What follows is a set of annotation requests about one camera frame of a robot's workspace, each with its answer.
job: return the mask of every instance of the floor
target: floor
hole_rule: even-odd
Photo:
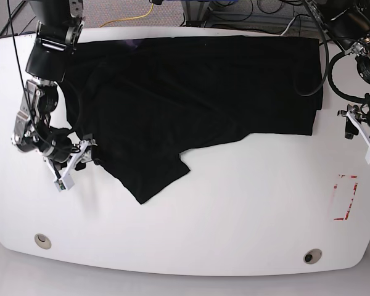
[[[21,0],[10,0],[11,10],[13,10]],[[278,0],[259,0],[262,9],[274,11],[280,6]],[[227,8],[215,7],[216,10],[235,11],[242,14],[260,13],[257,0],[239,0],[238,3]],[[148,0],[84,0],[84,12],[86,17],[85,27],[94,28],[112,19],[121,19],[145,14],[150,8]],[[291,17],[296,12],[304,13],[302,7],[293,7],[284,4],[277,15]],[[21,32],[28,22],[34,17],[34,13],[27,4],[14,20],[14,31]],[[5,0],[0,0],[0,31],[8,19],[7,4]],[[183,21],[183,9],[181,1],[166,0],[161,6],[154,6],[150,15],[137,20],[116,22],[110,26],[162,26],[177,27]],[[37,20],[34,19],[27,25],[25,31],[34,31]]]

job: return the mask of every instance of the white table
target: white table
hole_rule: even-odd
[[[201,28],[103,28],[85,29],[80,42],[223,35],[263,36]],[[24,69],[34,35],[16,40]],[[337,64],[334,76],[348,93],[370,92],[352,57]],[[42,157],[21,154],[10,143],[21,97],[12,40],[0,39],[0,242],[10,250],[104,268],[202,276],[342,269],[363,257],[370,240],[366,145],[360,136],[344,138],[345,119],[336,114],[347,103],[327,84],[312,137],[252,134],[186,152],[191,172],[145,205],[93,164],[73,172],[75,187],[58,193]],[[52,125],[68,126],[62,97]],[[345,215],[355,181],[350,216],[334,220]],[[50,238],[51,249],[35,244],[37,233]],[[311,249],[323,251],[314,265],[303,261]]]

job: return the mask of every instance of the robotic arm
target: robotic arm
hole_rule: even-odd
[[[329,66],[328,80],[340,97],[358,105],[348,105],[339,115],[347,119],[345,137],[352,139],[359,133],[369,150],[366,160],[370,163],[370,135],[364,123],[370,127],[370,95],[354,97],[341,92],[333,82],[334,64],[343,56],[354,54],[357,71],[370,84],[370,0],[302,0],[309,14],[333,40],[342,52]],[[73,145],[67,137],[72,129],[56,129],[50,126],[51,112],[58,103],[57,82],[63,81],[70,56],[76,50],[84,21],[83,0],[29,0],[39,20],[36,41],[30,54],[26,72],[34,79],[25,83],[25,92],[18,111],[14,145],[23,152],[39,150],[54,175],[59,191],[70,189],[73,181],[71,169],[85,167],[96,158],[96,145],[92,136]],[[59,170],[66,167],[63,175]]]

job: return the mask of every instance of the black t-shirt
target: black t-shirt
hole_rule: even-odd
[[[311,136],[317,39],[191,37],[79,44],[60,84],[77,135],[140,204],[189,172],[180,153],[250,133]]]

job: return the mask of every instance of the round hole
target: round hole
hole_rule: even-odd
[[[321,259],[321,257],[322,251],[320,249],[313,249],[304,255],[303,260],[306,264],[315,264],[319,261],[319,259]]]
[[[35,242],[40,248],[42,248],[44,250],[48,250],[52,247],[51,241],[44,234],[40,234],[40,233],[36,234],[35,235]]]

